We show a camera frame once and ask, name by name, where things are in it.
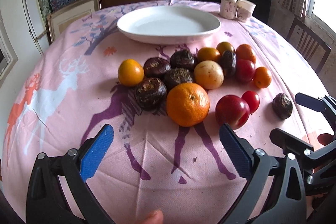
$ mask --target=orange tomato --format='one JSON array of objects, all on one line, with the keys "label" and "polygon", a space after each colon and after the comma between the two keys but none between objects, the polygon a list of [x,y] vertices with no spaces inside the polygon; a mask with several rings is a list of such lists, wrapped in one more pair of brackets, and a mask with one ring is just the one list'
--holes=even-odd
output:
[{"label": "orange tomato", "polygon": [[235,52],[235,48],[229,42],[219,43],[216,49],[219,51],[221,56],[225,51]]},{"label": "orange tomato", "polygon": [[241,44],[240,46],[238,46],[238,48],[236,49],[236,56],[237,60],[250,60],[254,64],[257,62],[257,56],[255,54],[255,51],[248,44]]},{"label": "orange tomato", "polygon": [[118,79],[125,86],[135,86],[144,77],[142,66],[133,59],[124,60],[118,69]]},{"label": "orange tomato", "polygon": [[167,96],[168,116],[182,127],[202,122],[209,113],[207,92],[196,83],[183,83],[174,87]]},{"label": "orange tomato", "polygon": [[221,54],[215,48],[204,47],[201,48],[197,53],[198,62],[211,60],[214,62],[218,62],[221,58]]},{"label": "orange tomato", "polygon": [[260,89],[265,89],[272,82],[272,74],[268,68],[259,67],[255,70],[253,83]]}]

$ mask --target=pink tablecloth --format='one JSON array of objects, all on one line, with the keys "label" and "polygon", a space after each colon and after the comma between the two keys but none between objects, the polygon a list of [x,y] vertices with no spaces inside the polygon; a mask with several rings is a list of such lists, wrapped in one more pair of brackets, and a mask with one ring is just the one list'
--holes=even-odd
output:
[{"label": "pink tablecloth", "polygon": [[[63,155],[94,137],[105,123],[115,129],[114,142],[87,183],[117,224],[134,223],[157,208],[165,223],[176,224],[216,224],[226,213],[246,180],[238,176],[218,139],[214,108],[223,95],[259,93],[259,109],[236,133],[270,155],[282,155],[269,140],[273,128],[309,140],[316,148],[317,135],[332,133],[321,114],[297,105],[284,122],[274,114],[271,101],[280,92],[292,98],[297,92],[314,97],[327,92],[301,55],[267,25],[254,18],[246,24],[220,18],[222,28],[211,38],[169,47],[141,44],[118,32],[116,22],[123,14],[154,5],[188,5],[215,15],[219,11],[218,4],[184,0],[107,8],[74,22],[36,65],[13,106],[3,154],[5,196],[23,219],[36,155]],[[273,81],[257,90],[226,79],[209,92],[210,113],[198,126],[179,128],[164,107],[142,111],[132,92],[117,82],[118,66],[127,58],[144,64],[149,57],[169,58],[182,48],[196,52],[222,41],[234,47],[250,44],[257,53],[256,65],[268,67]],[[73,212],[80,216],[63,185]]]}]

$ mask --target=white cup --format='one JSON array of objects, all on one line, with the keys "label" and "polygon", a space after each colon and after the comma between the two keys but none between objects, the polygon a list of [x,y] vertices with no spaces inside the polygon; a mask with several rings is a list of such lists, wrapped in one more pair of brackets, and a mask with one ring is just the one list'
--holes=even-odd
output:
[{"label": "white cup", "polygon": [[237,20],[246,22],[253,14],[257,5],[248,0],[238,0]]}]

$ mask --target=tangerine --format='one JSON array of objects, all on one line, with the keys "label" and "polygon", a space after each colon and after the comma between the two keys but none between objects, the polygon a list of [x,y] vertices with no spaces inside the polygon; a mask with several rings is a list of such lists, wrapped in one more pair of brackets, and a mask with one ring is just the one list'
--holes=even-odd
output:
[{"label": "tangerine", "polygon": [[221,54],[215,48],[204,47],[201,48],[197,53],[198,62],[211,60],[214,62],[218,62],[221,58]]},{"label": "tangerine", "polygon": [[216,49],[219,51],[221,56],[225,51],[235,52],[235,48],[229,42],[219,43]]},{"label": "tangerine", "polygon": [[183,83],[174,87],[167,96],[168,116],[182,127],[202,122],[209,113],[207,92],[196,83]]},{"label": "tangerine", "polygon": [[206,90],[219,88],[224,81],[224,73],[220,65],[214,61],[198,63],[194,69],[195,82]]},{"label": "tangerine", "polygon": [[125,86],[135,86],[143,80],[142,66],[133,59],[124,60],[118,69],[118,79]]},{"label": "tangerine", "polygon": [[257,62],[257,56],[255,54],[254,49],[248,44],[241,44],[236,49],[237,60],[245,59],[250,60],[252,63]]},{"label": "tangerine", "polygon": [[255,70],[253,83],[260,89],[265,89],[272,82],[272,74],[268,68],[259,67]]}]

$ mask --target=white plate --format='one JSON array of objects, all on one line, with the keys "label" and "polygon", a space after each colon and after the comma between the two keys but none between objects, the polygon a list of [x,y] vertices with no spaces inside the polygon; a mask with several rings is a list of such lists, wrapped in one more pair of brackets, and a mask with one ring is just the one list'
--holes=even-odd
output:
[{"label": "white plate", "polygon": [[221,22],[211,13],[190,7],[155,6],[123,15],[117,27],[136,41],[175,45],[210,37],[221,28]]}]

